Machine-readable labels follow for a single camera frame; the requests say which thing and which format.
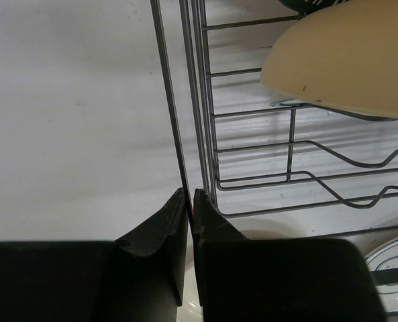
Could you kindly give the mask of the cream white plate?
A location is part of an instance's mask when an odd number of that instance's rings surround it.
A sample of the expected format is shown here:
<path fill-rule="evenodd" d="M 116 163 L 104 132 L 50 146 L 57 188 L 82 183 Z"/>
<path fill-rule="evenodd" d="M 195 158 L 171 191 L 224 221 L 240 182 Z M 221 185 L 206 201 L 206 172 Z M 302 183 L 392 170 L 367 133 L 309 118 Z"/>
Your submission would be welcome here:
<path fill-rule="evenodd" d="M 296 223 L 203 218 L 187 236 L 183 299 L 177 321 L 251 321 L 265 311 L 282 240 L 303 236 Z"/>

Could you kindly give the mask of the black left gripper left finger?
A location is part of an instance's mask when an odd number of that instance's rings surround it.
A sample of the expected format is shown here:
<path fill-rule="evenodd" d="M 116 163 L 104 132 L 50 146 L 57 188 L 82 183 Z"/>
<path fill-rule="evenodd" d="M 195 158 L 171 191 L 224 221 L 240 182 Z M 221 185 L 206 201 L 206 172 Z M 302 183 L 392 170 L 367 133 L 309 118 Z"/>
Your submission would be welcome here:
<path fill-rule="evenodd" d="M 0 321 L 175 321 L 187 205 L 165 205 L 113 241 L 0 241 Z"/>

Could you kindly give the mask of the yellow plate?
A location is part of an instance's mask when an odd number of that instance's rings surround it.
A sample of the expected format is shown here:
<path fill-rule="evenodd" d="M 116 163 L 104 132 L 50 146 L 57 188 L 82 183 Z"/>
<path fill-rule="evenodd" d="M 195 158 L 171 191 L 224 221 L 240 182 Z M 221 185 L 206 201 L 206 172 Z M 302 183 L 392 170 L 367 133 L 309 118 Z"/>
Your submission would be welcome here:
<path fill-rule="evenodd" d="M 304 17 L 273 44 L 260 79 L 290 98 L 398 119 L 398 1 L 347 1 Z"/>

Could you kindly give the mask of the white plate green rim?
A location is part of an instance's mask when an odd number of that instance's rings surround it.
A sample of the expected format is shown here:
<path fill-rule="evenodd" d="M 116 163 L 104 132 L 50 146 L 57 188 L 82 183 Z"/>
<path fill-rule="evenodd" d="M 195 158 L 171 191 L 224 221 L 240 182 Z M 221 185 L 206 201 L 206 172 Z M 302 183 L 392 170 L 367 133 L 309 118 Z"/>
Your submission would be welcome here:
<path fill-rule="evenodd" d="M 384 243 L 366 256 L 370 271 L 387 271 L 394 276 L 398 270 L 398 237 Z M 398 280 L 377 286 L 384 308 L 390 314 L 398 313 Z"/>

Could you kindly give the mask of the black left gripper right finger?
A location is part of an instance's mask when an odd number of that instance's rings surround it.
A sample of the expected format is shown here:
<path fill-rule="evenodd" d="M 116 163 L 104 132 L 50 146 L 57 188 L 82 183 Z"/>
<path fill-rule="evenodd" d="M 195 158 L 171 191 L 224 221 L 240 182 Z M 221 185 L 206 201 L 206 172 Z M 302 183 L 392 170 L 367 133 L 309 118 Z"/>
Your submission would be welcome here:
<path fill-rule="evenodd" d="M 207 193 L 194 195 L 193 229 L 203 218 L 224 219 Z M 385 321 L 385 309 L 357 247 L 343 239 L 282 240 L 267 268 L 265 311 L 251 321 Z"/>

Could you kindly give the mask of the grey wire dish rack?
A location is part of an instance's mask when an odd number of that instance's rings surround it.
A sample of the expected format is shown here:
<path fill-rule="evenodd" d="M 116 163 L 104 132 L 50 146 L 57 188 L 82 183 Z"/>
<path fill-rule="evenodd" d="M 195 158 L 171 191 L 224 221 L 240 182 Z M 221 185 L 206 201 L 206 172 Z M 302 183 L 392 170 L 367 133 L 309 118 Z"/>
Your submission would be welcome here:
<path fill-rule="evenodd" d="M 250 237 L 398 236 L 398 120 L 295 101 L 259 81 L 304 16 L 279 1 L 176 1 L 200 183 Z"/>

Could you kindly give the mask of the green patterned rim plate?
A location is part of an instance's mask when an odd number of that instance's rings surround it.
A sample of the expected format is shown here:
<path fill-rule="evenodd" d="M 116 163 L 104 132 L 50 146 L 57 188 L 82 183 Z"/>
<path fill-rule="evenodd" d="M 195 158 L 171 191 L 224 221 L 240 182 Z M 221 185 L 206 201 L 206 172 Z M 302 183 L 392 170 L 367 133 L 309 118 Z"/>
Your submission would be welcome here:
<path fill-rule="evenodd" d="M 347 2 L 347 0 L 279 0 L 286 8 L 301 15 L 308 15 L 316 11 Z"/>

